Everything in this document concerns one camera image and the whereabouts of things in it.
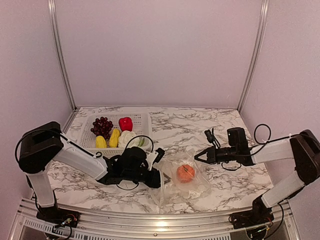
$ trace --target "cauliflower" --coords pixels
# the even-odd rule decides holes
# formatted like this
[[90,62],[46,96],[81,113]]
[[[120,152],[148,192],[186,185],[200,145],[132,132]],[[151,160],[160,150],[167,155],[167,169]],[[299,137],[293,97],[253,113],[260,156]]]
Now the cauliflower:
[[[137,134],[134,131],[123,131],[119,137],[118,147],[125,148],[128,142],[135,136],[137,136]],[[133,139],[130,142],[128,148],[139,146],[139,142],[140,142],[140,137]]]

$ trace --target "grapes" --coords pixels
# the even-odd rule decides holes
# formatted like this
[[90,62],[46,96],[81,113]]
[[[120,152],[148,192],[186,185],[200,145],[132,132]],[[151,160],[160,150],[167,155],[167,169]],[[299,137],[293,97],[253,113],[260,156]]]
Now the grapes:
[[92,125],[93,128],[90,131],[96,136],[103,136],[106,140],[110,138],[110,131],[114,125],[112,121],[108,121],[107,117],[96,118]]

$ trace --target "metal frame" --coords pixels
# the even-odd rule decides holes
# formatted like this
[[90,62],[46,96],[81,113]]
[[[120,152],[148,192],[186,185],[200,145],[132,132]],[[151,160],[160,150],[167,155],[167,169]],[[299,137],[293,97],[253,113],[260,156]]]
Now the metal frame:
[[[184,239],[204,240],[214,237],[229,236],[230,233],[244,231],[244,228],[233,229],[229,223],[229,215],[235,210],[225,210],[204,213],[186,214],[149,214],[149,213],[124,213],[101,211],[59,204],[61,208],[72,209],[81,213],[78,227],[73,229],[72,239],[87,239],[97,236],[107,239]],[[290,240],[300,240],[296,231],[297,227],[288,202],[282,204],[284,209],[284,224],[288,230]],[[246,211],[250,207],[240,208],[237,211]],[[275,225],[282,218],[279,206],[273,209]],[[10,233],[10,240],[18,240],[21,236],[23,226],[31,226],[39,230],[39,225],[48,227],[51,223],[36,218],[37,209],[35,201],[23,198],[17,216]],[[69,229],[60,229],[63,234],[68,235]]]
[[259,19],[259,25],[258,25],[258,32],[257,32],[256,38],[255,38],[254,50],[253,50],[249,70],[246,75],[242,94],[241,94],[241,97],[240,97],[240,100],[238,103],[238,107],[237,107],[237,110],[239,111],[239,113],[241,112],[241,110],[243,109],[243,107],[245,105],[245,102],[246,102],[246,99],[247,99],[247,96],[249,93],[249,89],[250,89],[250,86],[252,83],[252,79],[253,79],[253,76],[255,73],[255,68],[257,65],[259,53],[260,53],[263,39],[265,36],[268,9],[269,9],[269,0],[262,0],[260,19]]
[[58,27],[58,20],[57,20],[57,12],[56,12],[56,1],[55,0],[48,0],[48,7],[49,7],[49,13],[50,13],[50,19],[52,24],[52,32],[53,32],[53,38],[55,43],[55,50],[58,57],[58,62],[62,74],[63,84],[65,87],[65,91],[67,94],[67,98],[70,104],[70,107],[73,111],[77,109],[74,96],[72,94],[69,77],[67,73],[67,68],[64,60],[64,55],[62,52],[62,46],[61,46],[61,40],[59,35],[59,27]]
[[[264,35],[265,35],[265,29],[266,29],[266,22],[267,22],[267,15],[268,15],[268,9],[269,9],[269,1],[270,0],[262,0],[261,4],[261,11],[260,11],[260,18],[259,18],[259,25],[258,25],[258,31],[256,34],[255,44],[254,44],[254,50],[252,53],[252,58],[250,62],[250,66],[248,69],[248,73],[244,82],[244,86],[242,89],[242,93],[239,99],[239,103],[237,106],[237,110],[241,112],[247,95],[249,93],[250,85],[253,80],[253,75],[255,72],[258,56],[262,47]],[[72,93],[72,88],[70,85],[68,72],[63,56],[62,51],[62,45],[61,45],[61,39],[59,35],[59,27],[58,27],[58,19],[57,19],[57,11],[56,11],[56,1],[55,0],[48,0],[48,7],[49,7],[49,13],[50,13],[50,19],[52,24],[52,31],[53,31],[53,38],[55,43],[55,49],[57,52],[58,62],[62,74],[63,84],[66,90],[67,98],[70,104],[70,107],[73,111],[75,111],[78,106],[75,103],[75,99]]]
[[79,108],[71,112],[70,116],[66,120],[64,126],[62,127],[62,132],[67,133],[78,112],[79,112]]

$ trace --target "robotic arm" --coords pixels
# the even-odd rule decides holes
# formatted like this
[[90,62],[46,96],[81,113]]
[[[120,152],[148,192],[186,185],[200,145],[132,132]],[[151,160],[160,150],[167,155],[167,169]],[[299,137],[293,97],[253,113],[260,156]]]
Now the robotic arm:
[[19,167],[25,172],[39,203],[37,218],[57,223],[66,221],[68,216],[78,219],[79,213],[58,208],[54,191],[51,189],[48,169],[52,160],[74,167],[104,185],[119,184],[122,180],[144,183],[150,188],[161,186],[160,172],[153,168],[164,156],[158,148],[147,154],[139,147],[125,149],[122,155],[112,158],[100,152],[92,154],[68,139],[57,122],[26,132],[21,140]]
[[[254,147],[248,147],[245,130],[240,127],[227,130],[230,147],[220,148],[213,131],[211,133],[207,130],[205,134],[213,146],[194,156],[198,161],[209,164],[237,161],[244,166],[252,166],[270,161],[294,159],[296,165],[289,176],[253,201],[252,210],[230,215],[230,222],[235,229],[263,224],[269,221],[268,218],[274,220],[271,210],[273,206],[294,197],[320,176],[320,143],[310,130],[267,141],[263,145]],[[200,158],[204,154],[207,160]]]

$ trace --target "metal edge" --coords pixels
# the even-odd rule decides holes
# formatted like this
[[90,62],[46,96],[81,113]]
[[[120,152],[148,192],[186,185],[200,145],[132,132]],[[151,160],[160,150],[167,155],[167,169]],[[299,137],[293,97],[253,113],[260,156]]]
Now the metal edge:
[[63,133],[67,133],[78,112],[79,112],[78,108],[71,112],[70,116],[66,120],[64,126],[62,127]]
[[15,215],[8,240],[20,239],[22,229],[23,229],[23,219],[24,217],[19,213]]
[[34,195],[35,195],[35,191],[32,188],[30,188],[30,194],[27,197],[27,199],[32,199],[34,197]]
[[[149,239],[157,233],[158,239],[195,238],[209,235],[225,234],[241,229],[233,229],[229,223],[229,215],[234,212],[249,210],[250,207],[204,213],[186,214],[150,214],[125,213],[87,209],[59,204],[61,208],[72,209],[81,213],[78,228],[91,233],[125,238],[131,236],[138,239]],[[292,217],[287,202],[282,204],[285,219]],[[275,222],[280,221],[282,211],[279,206],[272,208]],[[25,217],[35,218],[37,209],[35,202],[22,199],[18,212]]]
[[[32,216],[24,216],[23,220],[22,220],[23,224],[23,228],[24,226],[34,229],[34,230],[38,230],[38,231],[42,231],[44,233],[50,234],[50,235],[55,235],[57,237],[60,237],[61,235],[67,236],[69,234],[69,229],[68,228],[59,228],[58,231],[59,233],[53,233],[52,232],[52,227],[54,227],[55,225],[50,223],[50,222],[45,222],[43,220],[37,219],[36,217],[32,217]],[[105,231],[105,229],[103,229],[102,231],[99,231],[97,229],[89,229],[89,228],[85,228],[85,227],[77,227],[77,228],[73,228],[72,229],[72,233],[73,236],[70,239],[77,239],[77,240],[83,240],[83,239],[100,239],[100,240],[114,240],[115,236],[112,235],[108,235],[107,233],[108,231]],[[131,235],[130,232],[125,232],[125,236],[116,236],[115,240],[137,240],[137,239],[141,239],[140,237],[137,238],[137,236]],[[230,233],[223,233],[223,234],[214,234],[214,235],[206,235],[203,236],[203,240],[207,240],[207,239],[220,239],[220,240],[227,240],[231,238]],[[159,233],[157,232],[150,232],[148,234],[148,236],[146,236],[145,239],[183,239],[183,240],[199,240],[199,237],[192,237],[192,238],[180,238],[180,235],[176,235],[173,236],[173,238],[167,238],[166,236],[162,236],[162,232],[160,231]]]
[[[81,108],[112,108],[115,105],[80,105]],[[238,110],[236,107],[212,107],[212,106],[178,106],[178,105],[119,105],[117,108],[186,108],[186,109],[222,109],[222,110]]]
[[300,234],[298,231],[298,227],[294,218],[294,215],[284,220],[285,228],[289,235],[290,240],[300,240]]
[[269,1],[270,0],[262,0],[261,4],[261,12],[260,12],[260,18],[259,18],[259,25],[258,25],[258,31],[256,34],[256,39],[255,39],[255,44],[254,44],[254,49],[252,53],[252,58],[250,62],[250,66],[248,69],[248,73],[245,79],[245,83],[243,86],[243,90],[241,93],[241,97],[237,106],[237,110],[239,113],[242,111],[244,104],[246,102],[249,89],[253,80],[255,68],[257,65],[259,53],[261,51],[263,39],[265,36],[265,30],[266,30],[266,23],[267,23],[267,15],[268,15],[268,9],[269,9]]
[[69,101],[69,105],[73,111],[77,109],[75,99],[71,90],[71,85],[67,73],[67,68],[64,60],[64,55],[62,52],[61,40],[59,35],[59,28],[58,28],[58,20],[57,20],[57,12],[56,12],[56,2],[55,0],[48,0],[48,8],[50,14],[50,20],[52,25],[52,33],[53,39],[55,44],[55,50],[58,57],[58,62],[62,74],[62,80],[65,87],[66,95]]

